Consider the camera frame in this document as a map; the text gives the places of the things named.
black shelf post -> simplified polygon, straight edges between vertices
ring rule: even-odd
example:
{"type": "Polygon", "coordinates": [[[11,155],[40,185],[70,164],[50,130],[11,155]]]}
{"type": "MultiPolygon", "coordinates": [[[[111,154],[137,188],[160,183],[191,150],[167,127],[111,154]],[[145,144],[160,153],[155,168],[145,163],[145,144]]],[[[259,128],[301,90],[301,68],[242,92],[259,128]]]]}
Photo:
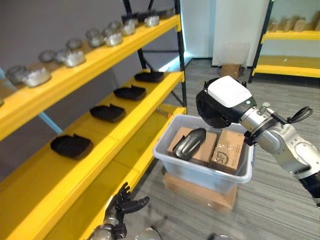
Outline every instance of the black shelf post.
{"type": "Polygon", "coordinates": [[[254,70],[256,69],[257,64],[258,64],[258,59],[259,59],[260,52],[261,52],[262,45],[263,45],[261,41],[262,41],[262,38],[264,37],[265,33],[267,32],[272,7],[274,6],[274,1],[275,0],[269,0],[268,8],[266,10],[266,14],[265,14],[265,18],[264,18],[264,22],[263,22],[263,26],[262,26],[262,30],[261,30],[259,44],[258,44],[258,47],[255,52],[255,56],[254,56],[254,60],[253,60],[253,64],[252,64],[252,69],[251,69],[251,73],[250,73],[249,80],[248,80],[249,84],[252,82],[252,78],[254,77],[253,73],[254,73],[254,70]]]}
{"type": "MultiPolygon", "coordinates": [[[[130,6],[130,0],[123,0],[125,11],[127,14],[131,14],[131,6],[130,6]]],[[[152,6],[154,4],[154,0],[150,0],[149,5],[148,5],[148,11],[151,10],[152,6]]],[[[174,0],[174,8],[176,14],[181,14],[181,7],[180,7],[180,0],[174,0]]],[[[154,69],[151,67],[151,65],[146,61],[144,58],[144,52],[146,53],[179,53],[179,62],[180,62],[180,71],[185,72],[185,58],[184,58],[184,53],[185,53],[185,48],[184,48],[184,36],[182,33],[182,30],[177,32],[177,41],[178,41],[178,50],[142,50],[141,48],[137,51],[139,60],[141,63],[141,67],[143,69],[147,68],[147,65],[150,67],[151,71],[154,69]]],[[[182,88],[182,101],[178,98],[178,96],[172,91],[171,93],[173,96],[178,100],[178,102],[183,106],[187,107],[187,87],[186,87],[186,76],[185,74],[183,75],[184,79],[183,82],[181,83],[181,88],[182,88]]]]}
{"type": "MultiPolygon", "coordinates": [[[[177,14],[181,14],[181,7],[180,7],[180,0],[174,0],[174,8],[177,14]]],[[[178,31],[177,33],[178,39],[178,51],[179,51],[179,61],[180,61],[180,71],[185,71],[185,47],[184,47],[184,36],[182,30],[178,31]]],[[[181,83],[182,88],[182,102],[183,106],[187,107],[187,87],[186,87],[186,76],[184,75],[184,81],[181,83]]]]}

translucent plastic bin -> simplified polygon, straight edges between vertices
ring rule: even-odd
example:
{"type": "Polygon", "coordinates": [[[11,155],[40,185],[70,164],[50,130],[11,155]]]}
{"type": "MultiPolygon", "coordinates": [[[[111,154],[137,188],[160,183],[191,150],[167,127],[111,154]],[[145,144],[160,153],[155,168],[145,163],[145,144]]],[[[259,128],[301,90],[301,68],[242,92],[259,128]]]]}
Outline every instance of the translucent plastic bin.
{"type": "MultiPolygon", "coordinates": [[[[160,159],[169,174],[194,184],[203,186],[221,194],[231,191],[237,184],[247,183],[252,176],[253,162],[256,158],[255,146],[243,144],[239,168],[236,175],[214,170],[192,162],[184,161],[168,155],[167,149],[180,127],[204,128],[208,132],[221,134],[222,129],[209,126],[198,116],[176,115],[165,130],[155,147],[153,155],[160,159]]],[[[240,124],[232,123],[224,128],[238,133],[245,133],[246,129],[240,124]]]]}

brown cardboard box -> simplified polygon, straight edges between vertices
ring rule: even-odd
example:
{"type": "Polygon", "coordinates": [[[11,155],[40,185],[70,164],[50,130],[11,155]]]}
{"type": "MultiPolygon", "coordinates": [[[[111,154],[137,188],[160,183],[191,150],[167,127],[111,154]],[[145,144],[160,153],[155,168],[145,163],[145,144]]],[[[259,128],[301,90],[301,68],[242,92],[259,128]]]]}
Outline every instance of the brown cardboard box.
{"type": "Polygon", "coordinates": [[[317,11],[314,15],[312,29],[315,31],[320,31],[320,11],[317,11]]]}
{"type": "Polygon", "coordinates": [[[238,76],[239,76],[240,67],[241,67],[240,64],[224,63],[222,65],[221,76],[220,77],[230,76],[230,77],[232,77],[234,79],[237,79],[238,76]]]}
{"type": "Polygon", "coordinates": [[[166,189],[217,212],[230,213],[234,208],[237,186],[227,194],[221,194],[168,173],[164,175],[163,183],[166,189]]]}
{"type": "Polygon", "coordinates": [[[270,25],[270,32],[276,32],[278,31],[278,28],[279,28],[279,22],[278,21],[273,21],[271,22],[271,25],[270,25]]]}
{"type": "Polygon", "coordinates": [[[293,29],[293,20],[288,18],[283,18],[281,25],[284,32],[289,32],[290,30],[293,29]]]}
{"type": "MultiPolygon", "coordinates": [[[[173,149],[180,141],[182,136],[187,136],[193,129],[188,127],[181,127],[172,139],[167,151],[170,156],[174,156],[173,149]]],[[[201,144],[199,150],[193,155],[191,162],[203,166],[208,166],[215,148],[217,134],[213,132],[206,132],[205,141],[201,144]]]]}
{"type": "Polygon", "coordinates": [[[241,133],[223,130],[209,166],[228,174],[235,174],[238,169],[244,139],[245,137],[241,133]]]}
{"type": "Polygon", "coordinates": [[[306,26],[306,19],[301,18],[295,22],[293,31],[302,32],[303,30],[305,30],[305,26],[306,26]]]}

box on shelf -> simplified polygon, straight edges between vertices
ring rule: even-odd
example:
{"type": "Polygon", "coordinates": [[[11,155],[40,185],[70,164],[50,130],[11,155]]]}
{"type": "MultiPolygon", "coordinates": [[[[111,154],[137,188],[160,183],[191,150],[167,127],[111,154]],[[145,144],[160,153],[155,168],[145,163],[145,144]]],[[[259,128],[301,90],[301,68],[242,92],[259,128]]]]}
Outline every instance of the box on shelf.
{"type": "Polygon", "coordinates": [[[209,166],[224,173],[236,174],[244,139],[241,133],[223,130],[209,166]]]}
{"type": "Polygon", "coordinates": [[[281,21],[282,30],[289,32],[293,29],[293,20],[291,18],[283,18],[281,21]]]}
{"type": "Polygon", "coordinates": [[[320,11],[317,11],[314,15],[312,29],[315,31],[320,31],[320,11]]]}
{"type": "Polygon", "coordinates": [[[300,18],[295,22],[293,31],[302,32],[303,30],[305,30],[305,27],[306,27],[306,19],[300,18]]]}
{"type": "MultiPolygon", "coordinates": [[[[174,156],[173,149],[175,145],[180,141],[180,139],[183,136],[187,136],[192,130],[193,128],[189,127],[181,127],[178,130],[168,147],[168,154],[170,156],[174,156]]],[[[201,144],[199,150],[193,155],[191,162],[203,166],[208,166],[216,144],[217,137],[217,134],[207,131],[205,141],[201,144]]]]}
{"type": "Polygon", "coordinates": [[[181,178],[166,173],[163,183],[167,190],[190,199],[200,205],[209,207],[220,213],[230,213],[234,208],[237,194],[237,186],[229,193],[221,194],[203,186],[185,181],[181,178]]]}
{"type": "Polygon", "coordinates": [[[278,21],[272,21],[270,24],[270,32],[276,32],[279,28],[279,22],[278,21]]]}
{"type": "Polygon", "coordinates": [[[239,76],[240,64],[229,64],[224,63],[222,65],[220,77],[230,76],[234,79],[237,79],[239,76]]]}
{"type": "MultiPolygon", "coordinates": [[[[242,145],[239,166],[236,174],[221,172],[168,155],[168,147],[181,127],[192,129],[204,128],[208,132],[215,133],[218,136],[222,132],[222,129],[209,126],[199,116],[183,114],[176,115],[153,148],[154,157],[161,160],[170,175],[221,194],[226,194],[237,184],[247,183],[251,179],[253,162],[256,158],[254,145],[249,146],[246,143],[242,145]]],[[[225,129],[241,134],[244,134],[247,131],[246,128],[235,123],[232,123],[225,129]]]]}

background shelf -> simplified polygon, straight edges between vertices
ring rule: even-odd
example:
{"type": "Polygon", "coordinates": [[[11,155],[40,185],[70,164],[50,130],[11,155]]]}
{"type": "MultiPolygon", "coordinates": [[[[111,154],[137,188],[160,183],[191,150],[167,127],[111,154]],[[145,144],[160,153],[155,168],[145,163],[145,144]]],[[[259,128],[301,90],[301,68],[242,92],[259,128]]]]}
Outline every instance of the background shelf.
{"type": "Polygon", "coordinates": [[[146,88],[144,99],[125,100],[112,93],[99,103],[123,107],[126,117],[119,123],[101,121],[86,113],[66,129],[67,134],[91,139],[94,149],[87,157],[80,161],[66,158],[47,144],[0,183],[0,239],[42,239],[182,80],[183,74],[167,73],[160,83],[129,80],[124,86],[146,88]]]}
{"type": "Polygon", "coordinates": [[[252,75],[255,73],[320,78],[320,58],[302,56],[260,56],[252,75]]]}
{"type": "Polygon", "coordinates": [[[85,63],[74,68],[60,67],[45,84],[35,88],[23,87],[7,96],[0,108],[0,141],[40,112],[174,27],[179,31],[181,29],[179,14],[161,20],[155,27],[140,26],[134,35],[124,37],[122,44],[94,49],[85,55],[85,63]]]}
{"type": "MultiPolygon", "coordinates": [[[[165,104],[160,108],[173,115],[186,112],[184,107],[165,104]]],[[[93,229],[102,224],[109,197],[116,194],[125,182],[128,182],[133,189],[143,176],[153,160],[153,147],[166,130],[172,117],[168,118],[155,111],[70,207],[45,239],[87,239],[93,229]]]]}
{"type": "Polygon", "coordinates": [[[267,31],[261,40],[263,44],[265,40],[320,40],[320,31],[302,31],[302,32],[295,32],[295,31],[276,31],[270,32],[267,31]]]}

